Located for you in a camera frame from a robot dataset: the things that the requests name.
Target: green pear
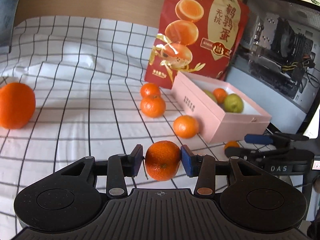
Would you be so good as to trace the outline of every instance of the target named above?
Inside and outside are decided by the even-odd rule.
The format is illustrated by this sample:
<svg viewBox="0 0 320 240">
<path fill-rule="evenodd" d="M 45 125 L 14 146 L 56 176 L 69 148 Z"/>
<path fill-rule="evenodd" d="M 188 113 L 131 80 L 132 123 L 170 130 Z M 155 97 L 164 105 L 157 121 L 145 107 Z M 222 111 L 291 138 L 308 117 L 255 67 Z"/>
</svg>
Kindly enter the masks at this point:
<svg viewBox="0 0 320 240">
<path fill-rule="evenodd" d="M 218 103 L 216 100 L 216 97 L 209 90 L 204 89 L 203 92 L 205 92 L 209 96 L 209 98 L 211 98 L 213 101 Z"/>
<path fill-rule="evenodd" d="M 230 113 L 242 113 L 243 101 L 237 94 L 227 95 L 223 102 L 224 110 Z"/>
</svg>

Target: white checkered tablecloth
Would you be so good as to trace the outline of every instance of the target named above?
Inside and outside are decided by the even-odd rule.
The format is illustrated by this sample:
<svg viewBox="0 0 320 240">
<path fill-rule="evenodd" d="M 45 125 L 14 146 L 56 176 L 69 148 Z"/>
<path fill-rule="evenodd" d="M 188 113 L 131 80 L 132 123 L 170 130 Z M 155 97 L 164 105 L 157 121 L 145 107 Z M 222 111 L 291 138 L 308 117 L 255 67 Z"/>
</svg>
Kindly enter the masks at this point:
<svg viewBox="0 0 320 240">
<path fill-rule="evenodd" d="M 13 210 L 15 196 L 84 156 L 106 160 L 130 154 L 136 144 L 145 152 L 153 142 L 170 140 L 226 160 L 223 143 L 175 136 L 172 123 L 183 111 L 169 90 L 162 89 L 167 110 L 161 118 L 140 112 L 139 91 L 156 34 L 157 29 L 142 25 L 64 16 L 33 18 L 16 27 L 12 52 L 0 56 L 0 83 L 29 85 L 36 94 L 36 111 L 23 129 L 0 129 L 1 240 L 21 230 Z M 195 183 L 182 165 L 165 182 L 146 180 L 142 166 L 136 178 L 126 178 L 129 192 L 135 187 L 193 191 Z M 106 177 L 99 177 L 97 189 L 105 192 L 105 185 Z M 217 178 L 217 189 L 225 185 L 225 177 Z"/>
</svg>

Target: red food bag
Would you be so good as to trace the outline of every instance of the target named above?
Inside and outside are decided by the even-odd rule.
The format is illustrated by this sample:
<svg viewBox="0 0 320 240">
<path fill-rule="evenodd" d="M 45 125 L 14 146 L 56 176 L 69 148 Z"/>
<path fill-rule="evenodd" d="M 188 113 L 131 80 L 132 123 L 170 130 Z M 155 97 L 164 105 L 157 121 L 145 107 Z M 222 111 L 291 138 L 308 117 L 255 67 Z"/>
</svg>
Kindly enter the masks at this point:
<svg viewBox="0 0 320 240">
<path fill-rule="evenodd" d="M 144 80 L 171 89 L 178 71 L 220 78 L 248 13 L 239 0 L 165 0 Z"/>
</svg>

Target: open cardboard box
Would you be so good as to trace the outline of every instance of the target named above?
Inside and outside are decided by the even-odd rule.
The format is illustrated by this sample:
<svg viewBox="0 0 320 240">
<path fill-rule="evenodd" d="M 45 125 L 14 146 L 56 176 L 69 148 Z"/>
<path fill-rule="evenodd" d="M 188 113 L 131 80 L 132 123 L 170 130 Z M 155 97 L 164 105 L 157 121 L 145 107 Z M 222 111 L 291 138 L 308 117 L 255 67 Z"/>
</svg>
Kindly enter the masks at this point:
<svg viewBox="0 0 320 240">
<path fill-rule="evenodd" d="M 243 112 L 227 113 L 203 92 L 203 89 L 216 88 L 240 96 L 244 102 Z M 221 80 L 178 72 L 171 93 L 185 113 L 199 121 L 200 134 L 207 143 L 243 140 L 248 133 L 263 134 L 271 120 L 271 115 L 252 99 Z"/>
</svg>

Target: black ribbed plate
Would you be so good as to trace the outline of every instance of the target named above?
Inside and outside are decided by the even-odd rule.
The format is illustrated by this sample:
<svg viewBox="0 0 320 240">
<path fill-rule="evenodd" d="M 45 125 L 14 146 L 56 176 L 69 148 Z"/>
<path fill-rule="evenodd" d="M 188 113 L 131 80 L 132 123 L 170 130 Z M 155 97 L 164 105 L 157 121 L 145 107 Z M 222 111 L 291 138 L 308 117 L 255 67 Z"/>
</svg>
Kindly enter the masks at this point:
<svg viewBox="0 0 320 240">
<path fill-rule="evenodd" d="M 127 198 L 110 200 L 102 214 L 72 232 L 46 234 L 25 228 L 15 240 L 303 240 L 297 229 L 254 233 L 229 222 L 214 201 L 188 189 L 134 189 Z"/>
</svg>

